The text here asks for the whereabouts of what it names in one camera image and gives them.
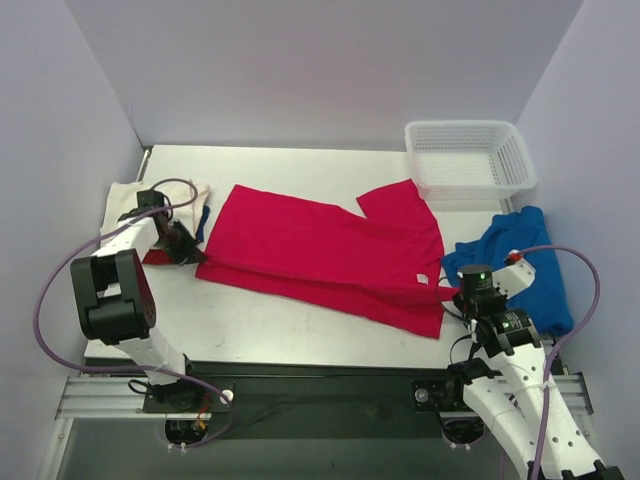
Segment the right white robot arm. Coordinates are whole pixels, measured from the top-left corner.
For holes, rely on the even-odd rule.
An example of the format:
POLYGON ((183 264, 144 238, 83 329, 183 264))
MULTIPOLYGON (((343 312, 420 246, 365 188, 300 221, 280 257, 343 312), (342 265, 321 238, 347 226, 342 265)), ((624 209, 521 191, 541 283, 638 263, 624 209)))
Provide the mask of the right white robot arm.
POLYGON ((447 403, 471 409, 523 479, 622 478, 574 420, 529 314, 507 305, 533 284, 534 269, 524 260, 498 271, 469 265, 457 277, 454 305, 485 355, 448 367, 447 403))

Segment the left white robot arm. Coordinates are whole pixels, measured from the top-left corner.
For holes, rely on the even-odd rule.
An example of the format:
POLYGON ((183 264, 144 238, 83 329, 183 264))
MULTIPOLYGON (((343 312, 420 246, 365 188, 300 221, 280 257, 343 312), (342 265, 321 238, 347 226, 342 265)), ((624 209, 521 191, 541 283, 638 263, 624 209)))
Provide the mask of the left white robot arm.
POLYGON ((186 377, 188 357, 157 326, 157 308, 143 268, 152 250, 171 264, 201 264, 199 242, 164 212, 134 209, 122 215, 116 233, 88 257, 71 262, 70 273, 84 336, 126 354, 152 387, 167 387, 166 398, 182 412, 195 409, 202 387, 186 377))

